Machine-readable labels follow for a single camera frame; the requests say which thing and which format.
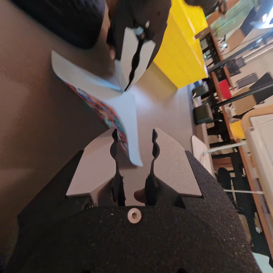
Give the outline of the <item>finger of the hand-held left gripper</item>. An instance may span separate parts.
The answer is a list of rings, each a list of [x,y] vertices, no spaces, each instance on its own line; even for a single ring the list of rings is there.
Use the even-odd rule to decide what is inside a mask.
[[[132,69],[129,74],[129,83],[125,88],[128,91],[142,77],[148,67],[148,63],[155,48],[152,40],[139,40],[135,55],[132,58]]]
[[[135,31],[126,27],[121,50],[120,60],[116,59],[115,71],[121,92],[124,92],[130,83],[130,74],[132,73],[132,61],[138,48],[138,39]]]

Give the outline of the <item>yellow box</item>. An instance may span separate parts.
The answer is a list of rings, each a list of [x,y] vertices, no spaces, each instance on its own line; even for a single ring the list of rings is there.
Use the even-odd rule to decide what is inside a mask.
[[[195,36],[208,27],[201,7],[172,0],[167,28],[154,64],[177,89],[208,77],[200,40]]]

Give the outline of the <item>dark flower origami paper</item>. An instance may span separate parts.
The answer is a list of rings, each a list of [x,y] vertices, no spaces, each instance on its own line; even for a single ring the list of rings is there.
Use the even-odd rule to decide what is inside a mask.
[[[135,96],[107,80],[71,63],[56,51],[51,52],[54,73],[68,85],[109,128],[117,130],[118,139],[131,163],[142,167],[138,143]]]

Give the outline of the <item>white flat base plate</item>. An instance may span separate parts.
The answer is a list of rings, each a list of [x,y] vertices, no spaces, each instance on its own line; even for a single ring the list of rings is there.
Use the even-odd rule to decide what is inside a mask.
[[[207,145],[195,135],[191,137],[191,142],[194,157],[214,178],[216,178],[211,154],[207,152]]]

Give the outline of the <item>small yellow object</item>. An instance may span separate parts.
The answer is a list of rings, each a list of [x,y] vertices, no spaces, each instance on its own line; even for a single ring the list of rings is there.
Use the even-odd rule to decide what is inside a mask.
[[[241,125],[241,120],[235,121],[230,124],[230,129],[235,140],[244,140],[245,134]]]

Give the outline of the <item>small red object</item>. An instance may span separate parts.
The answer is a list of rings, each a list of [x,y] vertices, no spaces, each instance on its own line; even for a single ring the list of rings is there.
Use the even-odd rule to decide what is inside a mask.
[[[219,88],[224,99],[228,100],[231,98],[230,85],[227,79],[219,82]]]

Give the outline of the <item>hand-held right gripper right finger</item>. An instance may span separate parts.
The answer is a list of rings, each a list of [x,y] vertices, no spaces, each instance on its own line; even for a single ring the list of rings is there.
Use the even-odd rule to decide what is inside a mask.
[[[153,160],[145,182],[146,201],[183,201],[201,198],[186,150],[159,128],[153,129]]]

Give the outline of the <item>instruction sheet board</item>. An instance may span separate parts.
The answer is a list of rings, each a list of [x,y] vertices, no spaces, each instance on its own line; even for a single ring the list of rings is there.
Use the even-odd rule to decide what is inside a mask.
[[[273,214],[273,106],[255,108],[246,113],[241,125],[249,152],[253,191],[261,192],[261,206],[272,229]]]

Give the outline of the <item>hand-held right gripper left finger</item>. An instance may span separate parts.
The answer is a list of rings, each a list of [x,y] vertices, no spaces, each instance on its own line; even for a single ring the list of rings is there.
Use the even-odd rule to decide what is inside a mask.
[[[89,196],[92,201],[124,201],[123,178],[117,161],[117,129],[109,129],[86,146],[67,197]]]

